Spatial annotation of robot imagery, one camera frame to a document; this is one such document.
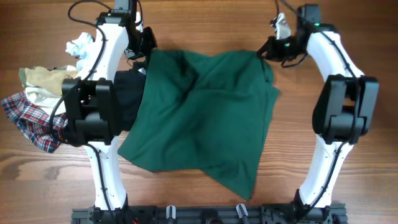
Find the dark green cloth garment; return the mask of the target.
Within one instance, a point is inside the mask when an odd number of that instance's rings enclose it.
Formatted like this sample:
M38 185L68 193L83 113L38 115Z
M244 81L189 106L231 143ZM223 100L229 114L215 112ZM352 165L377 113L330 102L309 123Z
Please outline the dark green cloth garment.
M153 50L118 153L151 172L202 170L249 200L278 95L271 66L254 51Z

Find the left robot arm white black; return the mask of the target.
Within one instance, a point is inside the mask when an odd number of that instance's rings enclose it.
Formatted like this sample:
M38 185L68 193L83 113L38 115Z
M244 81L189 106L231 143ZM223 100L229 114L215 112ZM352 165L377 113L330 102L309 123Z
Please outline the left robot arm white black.
M62 85L68 124L65 142L86 150L95 183L95 203L72 212L72 223L135 223L121 181L118 136L124 131L122 109L113 81L119 59L125 55L132 68L144 74L149 54L157 43L144 27L139 1L115 1L93 23L96 40L88 51L88 68Z

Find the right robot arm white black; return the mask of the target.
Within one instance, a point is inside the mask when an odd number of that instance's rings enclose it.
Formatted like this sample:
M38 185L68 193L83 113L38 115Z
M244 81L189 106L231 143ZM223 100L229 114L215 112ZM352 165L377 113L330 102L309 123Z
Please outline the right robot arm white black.
M343 223L344 206L332 203L332 191L346 156L369 131L379 82L350 59L336 27L322 22L318 5L289 9L297 16L295 32L277 10L270 21L275 34L257 56L282 68L294 67L298 56L311 57L324 86L312 114L316 143L308 174L290 203L271 205L268 213L284 223Z

